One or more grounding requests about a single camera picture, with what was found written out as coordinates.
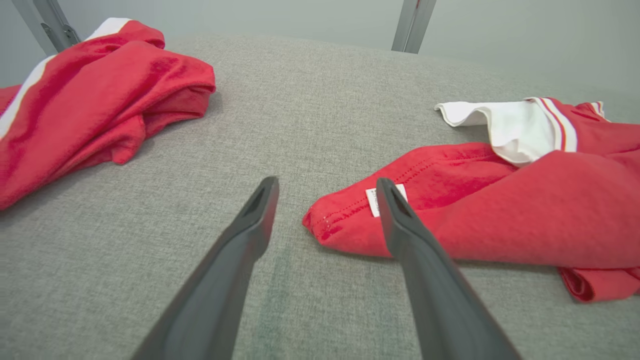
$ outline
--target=white stripe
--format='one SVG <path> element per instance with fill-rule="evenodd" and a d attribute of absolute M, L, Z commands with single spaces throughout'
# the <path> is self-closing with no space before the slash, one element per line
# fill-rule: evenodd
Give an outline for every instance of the white stripe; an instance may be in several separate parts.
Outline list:
<path fill-rule="evenodd" d="M 13 98 L 11 105 L 6 109 L 2 117 L 0 117 L 0 139 L 4 138 L 4 136 L 9 132 L 9 128 L 13 121 L 15 120 L 16 114 L 18 114 L 18 110 L 20 109 L 20 104 L 22 103 L 22 99 L 24 98 L 24 94 L 35 84 L 40 78 L 42 78 L 42 74 L 44 74 L 44 68 L 47 63 L 54 58 L 55 55 L 51 55 L 50 57 L 42 60 L 35 68 L 31 71 L 27 80 L 24 81 L 24 84 L 18 90 L 18 94 Z"/>
<path fill-rule="evenodd" d="M 100 27 L 98 27 L 98 29 L 96 29 L 93 34 L 91 34 L 91 36 L 87 38 L 87 40 L 115 34 L 119 32 L 122 27 L 125 26 L 125 24 L 127 24 L 127 22 L 129 21 L 130 19 L 110 17 L 106 19 L 102 23 L 102 25 L 100 25 Z M 18 110 L 20 110 L 20 105 L 22 104 L 24 95 L 42 78 L 45 66 L 49 61 L 51 61 L 51 59 L 54 58 L 54 56 L 55 55 L 51 55 L 50 57 L 42 60 L 38 65 L 36 65 L 35 68 L 33 68 L 31 73 L 27 77 L 27 80 L 25 80 L 20 87 L 18 94 L 15 96 L 15 98 L 13 98 L 13 101 L 11 102 L 9 107 L 0 117 L 0 140 L 2 140 L 2 138 L 4 138 L 4 136 L 9 132 L 9 128 L 11 128 L 11 125 L 15 120 L 15 116 L 18 114 Z"/>
<path fill-rule="evenodd" d="M 556 108 L 553 101 L 546 99 L 544 97 L 541 97 L 540 100 L 542 100 L 549 107 L 551 112 L 556 115 L 556 117 L 564 127 L 564 135 L 565 135 L 564 151 L 566 152 L 578 151 L 578 135 L 575 133 L 575 128 L 573 127 L 573 124 L 569 121 L 568 118 L 566 118 L 566 116 L 564 116 L 560 112 L 560 110 Z"/>
<path fill-rule="evenodd" d="M 545 116 L 551 123 L 554 128 L 554 150 L 564 150 L 562 148 L 562 131 L 560 130 L 560 124 L 554 118 L 554 116 L 547 110 L 545 105 L 542 103 L 542 99 L 539 97 L 526 97 L 525 100 L 533 100 L 539 107 L 542 109 L 542 112 L 545 113 Z"/>
<path fill-rule="evenodd" d="M 110 17 L 106 19 L 94 32 L 91 34 L 87 40 L 91 40 L 93 38 L 99 38 L 106 35 L 111 35 L 119 32 L 125 24 L 127 24 L 131 19 L 127 19 L 125 17 Z"/>

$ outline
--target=clothing label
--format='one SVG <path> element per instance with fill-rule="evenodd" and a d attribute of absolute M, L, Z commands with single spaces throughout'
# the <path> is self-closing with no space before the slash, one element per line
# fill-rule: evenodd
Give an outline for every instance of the clothing label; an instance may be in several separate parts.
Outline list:
<path fill-rule="evenodd" d="M 404 199 L 408 202 L 406 198 L 406 191 L 404 190 L 404 184 L 397 184 L 396 188 L 402 194 Z M 367 199 L 369 199 L 369 207 L 371 208 L 371 213 L 374 218 L 380 217 L 380 208 L 378 207 L 378 198 L 376 197 L 376 189 L 366 189 Z"/>

